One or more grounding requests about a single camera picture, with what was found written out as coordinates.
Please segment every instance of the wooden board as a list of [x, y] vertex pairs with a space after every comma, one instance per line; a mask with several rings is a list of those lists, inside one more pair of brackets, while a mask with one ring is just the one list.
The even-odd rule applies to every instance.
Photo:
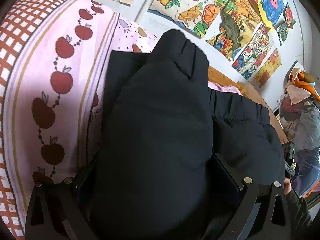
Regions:
[[208, 69], [208, 78], [210, 82], [217, 83], [221, 86], [235, 86], [239, 89], [239, 91], [246, 97], [251, 99], [253, 102], [265, 106], [269, 110], [270, 116], [270, 123], [275, 128], [278, 137], [280, 139], [281, 144], [288, 142], [287, 136], [285, 135], [281, 125], [279, 124], [277, 118], [273, 114], [270, 107], [267, 103], [263, 100], [257, 90], [250, 84], [247, 83], [246, 85], [242, 84], [241, 82], [235, 83], [224, 74], [219, 72], [218, 70], [214, 69], [213, 67], [209, 66]]

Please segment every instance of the dark green sleeve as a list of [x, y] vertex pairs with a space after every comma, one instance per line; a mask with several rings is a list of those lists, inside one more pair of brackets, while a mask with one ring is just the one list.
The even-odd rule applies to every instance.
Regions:
[[307, 203], [303, 198], [299, 198], [294, 190], [286, 196], [286, 200], [290, 213], [292, 235], [298, 236], [312, 222]]

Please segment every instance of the brown and white checkered pattern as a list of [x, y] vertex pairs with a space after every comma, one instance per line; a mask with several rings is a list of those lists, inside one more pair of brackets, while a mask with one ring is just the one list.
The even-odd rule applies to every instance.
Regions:
[[[0, 113], [5, 87], [20, 51], [42, 21], [65, 1], [67, 0], [17, 0], [0, 23]], [[15, 238], [22, 240], [23, 231], [4, 164], [2, 121], [0, 115], [0, 216]]]

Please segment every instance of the dark fabric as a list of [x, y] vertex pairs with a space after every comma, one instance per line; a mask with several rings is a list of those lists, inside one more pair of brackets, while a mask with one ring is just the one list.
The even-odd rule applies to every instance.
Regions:
[[219, 235], [232, 213], [208, 186], [212, 148], [242, 177], [284, 181], [268, 110], [208, 89], [207, 69], [177, 30], [149, 55], [111, 53], [91, 215], [102, 238], [198, 239], [213, 217]]
[[293, 239], [301, 239], [301, 237], [304, 239], [304, 231], [312, 222], [307, 203], [304, 198], [299, 198], [294, 190], [292, 190], [285, 198], [290, 213]]
[[207, 69], [204, 53], [172, 30], [122, 88], [98, 156], [91, 219], [102, 237], [202, 232], [213, 131]]

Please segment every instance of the plastic bag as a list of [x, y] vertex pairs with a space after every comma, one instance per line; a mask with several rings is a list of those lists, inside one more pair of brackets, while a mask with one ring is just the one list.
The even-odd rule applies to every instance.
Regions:
[[320, 111], [311, 98], [292, 105], [288, 94], [279, 110], [284, 132], [295, 144], [295, 171], [299, 174], [292, 186], [303, 197], [320, 180]]

